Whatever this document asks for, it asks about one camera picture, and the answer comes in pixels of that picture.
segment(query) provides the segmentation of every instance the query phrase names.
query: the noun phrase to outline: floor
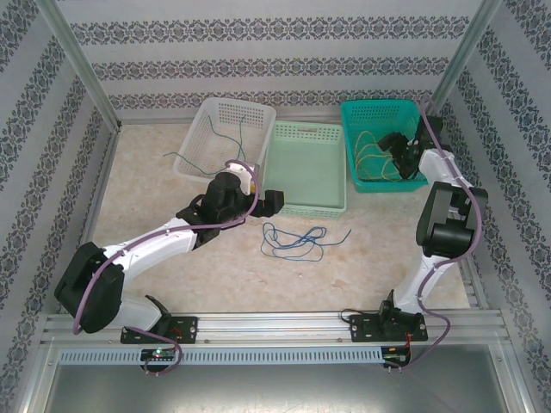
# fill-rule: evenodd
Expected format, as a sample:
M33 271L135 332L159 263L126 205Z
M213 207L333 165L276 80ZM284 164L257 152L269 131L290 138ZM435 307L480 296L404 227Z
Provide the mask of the floor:
M176 176L174 157L187 125L124 126L94 232L97 245L120 243L173 218L206 185ZM174 256L127 284L173 312L323 311L377 309L419 254L415 229L428 187L409 194L358 194L348 186L341 219L275 216L248 219L192 253ZM304 233L327 227L321 262L288 262L260 252L262 225ZM427 299L431 308L468 308L457 267Z

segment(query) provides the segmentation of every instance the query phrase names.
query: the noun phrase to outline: patterned wallpaper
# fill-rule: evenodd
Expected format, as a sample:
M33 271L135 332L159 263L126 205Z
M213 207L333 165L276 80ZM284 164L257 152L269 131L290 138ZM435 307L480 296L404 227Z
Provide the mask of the patterned wallpaper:
M536 411L551 411L550 33L544 2L502 3L443 109L461 170L489 193L476 263Z
M84 231L110 134L35 3L0 4L0 412Z
M59 1L123 120L191 118L209 96L336 115L348 99L418 98L480 0Z

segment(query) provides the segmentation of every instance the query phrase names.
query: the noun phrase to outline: white plastic basket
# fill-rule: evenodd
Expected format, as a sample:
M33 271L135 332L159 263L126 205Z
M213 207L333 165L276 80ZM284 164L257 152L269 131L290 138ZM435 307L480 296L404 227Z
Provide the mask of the white plastic basket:
M224 162L238 157L239 146L230 139L217 136L214 130L239 142L239 122L243 137L243 151L247 163L262 165L268 148L272 127L276 121L276 110L237 99L209 97L193 119L188 134L178 153L205 172L213 173L224 168ZM203 174L200 170L180 157L174 161L173 170L177 175L199 182L210 182L214 175Z

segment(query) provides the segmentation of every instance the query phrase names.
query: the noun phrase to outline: beige floor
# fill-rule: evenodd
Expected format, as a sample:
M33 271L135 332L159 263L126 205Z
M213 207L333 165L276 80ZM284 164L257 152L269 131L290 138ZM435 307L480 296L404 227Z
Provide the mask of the beige floor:
M94 242L119 243L157 228L206 186L172 172L188 127L124 126ZM348 211L339 220L275 216L248 219L192 253L172 257L130 281L127 290L150 294L169 311L322 311L376 309L405 277L414 257L415 228L428 194L358 194L349 183ZM260 253L262 224L304 233L328 228L326 239L349 239L325 251L322 262L287 262ZM468 308L457 268L440 280L427 304Z

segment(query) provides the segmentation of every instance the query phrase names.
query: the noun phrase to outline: green plastic basket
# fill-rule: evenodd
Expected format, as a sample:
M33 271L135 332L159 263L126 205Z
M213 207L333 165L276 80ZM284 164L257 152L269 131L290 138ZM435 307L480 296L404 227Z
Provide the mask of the green plastic basket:
M283 191L280 213L340 217L346 211L343 128L277 120L264 163L263 189Z
M411 192L427 184L426 178L420 173L416 178L406 181L360 179L355 168L356 147L359 152L366 144L379 141L390 132L403 133L409 140L415 137L419 112L414 102L401 100L347 101L341 105L341 117L350 173L357 192ZM374 134L375 139L368 133L364 133L361 137L362 141L356 146L358 138L364 131L370 131ZM362 151L361 157L380 154L377 147L373 145ZM368 176L379 177L385 162L385 158L370 157L362 163L362 166ZM396 168L390 162L385 169L385 176L399 177L393 172L396 172Z

